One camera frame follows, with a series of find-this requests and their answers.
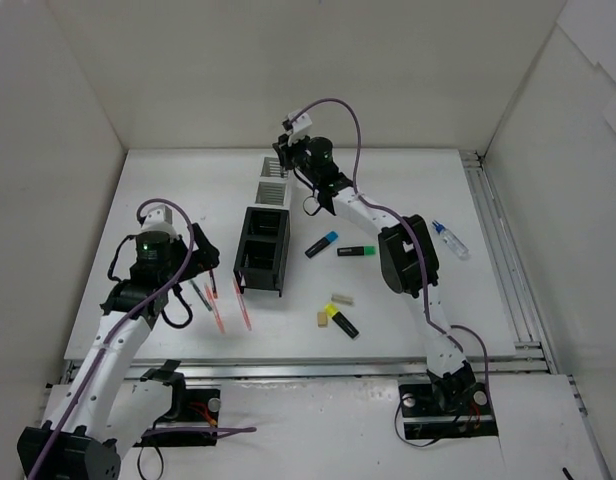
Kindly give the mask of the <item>green gel pen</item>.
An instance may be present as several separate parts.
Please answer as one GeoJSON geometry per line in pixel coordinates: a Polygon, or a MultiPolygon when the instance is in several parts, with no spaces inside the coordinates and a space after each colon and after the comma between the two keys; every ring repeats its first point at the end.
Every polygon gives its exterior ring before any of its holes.
{"type": "Polygon", "coordinates": [[[204,305],[204,307],[209,311],[212,312],[213,308],[210,304],[210,302],[208,301],[208,299],[206,298],[206,296],[202,293],[201,289],[199,288],[199,286],[197,285],[197,283],[194,280],[189,280],[188,282],[190,284],[190,286],[192,287],[193,291],[195,292],[195,294],[198,296],[198,298],[200,299],[200,301],[202,302],[202,304],[204,305]]]}

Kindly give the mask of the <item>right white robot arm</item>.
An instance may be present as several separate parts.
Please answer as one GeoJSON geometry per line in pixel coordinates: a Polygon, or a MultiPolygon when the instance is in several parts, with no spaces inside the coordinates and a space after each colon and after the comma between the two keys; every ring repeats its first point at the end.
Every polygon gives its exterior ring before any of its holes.
{"type": "Polygon", "coordinates": [[[336,165],[325,137],[294,139],[285,133],[273,149],[284,169],[301,174],[322,209],[377,238],[382,278],[404,297],[423,342],[432,403],[443,412],[457,411],[477,382],[441,306],[439,259],[425,220],[401,216],[364,195],[336,165]]]}

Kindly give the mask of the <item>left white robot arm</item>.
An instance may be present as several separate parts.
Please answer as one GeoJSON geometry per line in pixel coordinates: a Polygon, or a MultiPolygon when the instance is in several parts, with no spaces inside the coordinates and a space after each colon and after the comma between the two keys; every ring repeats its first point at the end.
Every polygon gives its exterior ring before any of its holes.
{"type": "Polygon", "coordinates": [[[176,203],[153,198],[136,211],[136,260],[115,278],[92,346],[63,399],[17,452],[28,479],[116,479],[127,453],[160,418],[179,418],[188,395],[176,360],[148,370],[118,397],[138,350],[181,283],[219,264],[219,251],[176,203]]]}

